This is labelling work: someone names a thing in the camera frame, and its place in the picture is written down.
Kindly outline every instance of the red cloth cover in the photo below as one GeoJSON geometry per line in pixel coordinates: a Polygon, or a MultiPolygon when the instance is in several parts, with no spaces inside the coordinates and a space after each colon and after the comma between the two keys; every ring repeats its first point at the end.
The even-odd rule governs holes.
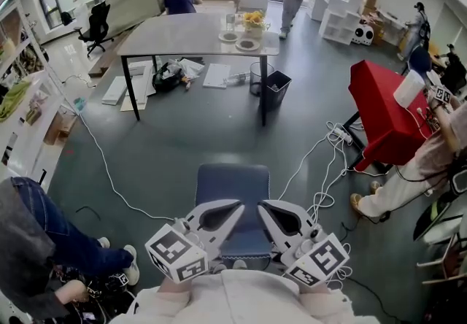
{"type": "MultiPolygon", "coordinates": [[[[403,79],[369,61],[361,61],[350,69],[349,90],[368,139],[363,151],[365,158],[355,167],[358,171],[363,171],[373,161],[404,165],[425,141],[414,118],[394,99],[393,94],[403,79]]],[[[423,134],[429,137],[431,130],[417,113],[418,107],[426,113],[428,104],[422,91],[408,109],[422,126],[423,134]]]]}

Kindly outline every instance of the desk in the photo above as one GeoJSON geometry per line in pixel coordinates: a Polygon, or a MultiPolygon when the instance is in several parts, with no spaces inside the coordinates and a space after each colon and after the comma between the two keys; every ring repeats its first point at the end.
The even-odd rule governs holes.
{"type": "Polygon", "coordinates": [[[151,56],[155,68],[156,55],[243,55],[259,57],[261,67],[261,118],[266,124],[266,78],[268,55],[279,54],[279,35],[264,32],[262,45],[256,51],[244,52],[235,43],[219,40],[225,30],[223,14],[180,14],[150,18],[143,22],[120,46],[123,72],[136,119],[139,120],[136,99],[128,70],[128,58],[151,56]]]}
{"type": "MultiPolygon", "coordinates": [[[[425,138],[419,132],[414,118],[394,99],[393,94],[404,78],[368,61],[353,65],[350,73],[349,90],[357,104],[358,112],[344,127],[360,151],[350,168],[363,171],[374,161],[390,165],[406,164],[425,142],[425,138]],[[365,146],[350,128],[359,117],[365,128],[368,146],[365,146]]],[[[423,134],[429,137],[431,130],[417,114],[418,107],[423,112],[428,107],[422,92],[409,106],[409,110],[417,118],[423,134]]]]}

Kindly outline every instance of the speaker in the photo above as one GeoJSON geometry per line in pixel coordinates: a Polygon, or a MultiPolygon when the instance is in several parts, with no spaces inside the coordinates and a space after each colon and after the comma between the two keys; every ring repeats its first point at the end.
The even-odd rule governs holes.
{"type": "Polygon", "coordinates": [[[363,24],[359,24],[357,29],[355,29],[355,33],[353,34],[352,42],[355,44],[361,44],[364,34],[365,26],[363,24]]]}
{"type": "Polygon", "coordinates": [[[363,28],[363,37],[362,37],[362,44],[363,45],[371,45],[374,38],[373,28],[371,26],[364,26],[363,28]]]}

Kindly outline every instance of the white sneaker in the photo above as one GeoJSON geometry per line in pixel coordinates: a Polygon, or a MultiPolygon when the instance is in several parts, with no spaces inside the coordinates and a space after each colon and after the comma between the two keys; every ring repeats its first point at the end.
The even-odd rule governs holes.
{"type": "Polygon", "coordinates": [[[131,266],[123,270],[128,278],[128,285],[133,286],[136,285],[139,281],[139,268],[136,264],[136,249],[131,245],[126,245],[123,249],[133,255],[131,266]]]}
{"type": "Polygon", "coordinates": [[[247,264],[242,259],[237,259],[232,269],[248,269],[247,264]]]}
{"type": "Polygon", "coordinates": [[[108,238],[106,237],[101,237],[100,239],[98,239],[97,241],[99,241],[99,244],[101,244],[101,246],[104,248],[104,249],[110,249],[110,241],[108,238]]]}

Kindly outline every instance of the person in white shirt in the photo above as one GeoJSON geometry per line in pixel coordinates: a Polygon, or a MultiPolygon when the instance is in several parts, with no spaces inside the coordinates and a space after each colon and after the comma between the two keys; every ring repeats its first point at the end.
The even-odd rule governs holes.
{"type": "Polygon", "coordinates": [[[223,269],[176,285],[165,278],[142,290],[112,324],[377,324],[356,317],[352,302],[325,284],[310,289],[261,271],[223,269]]]}

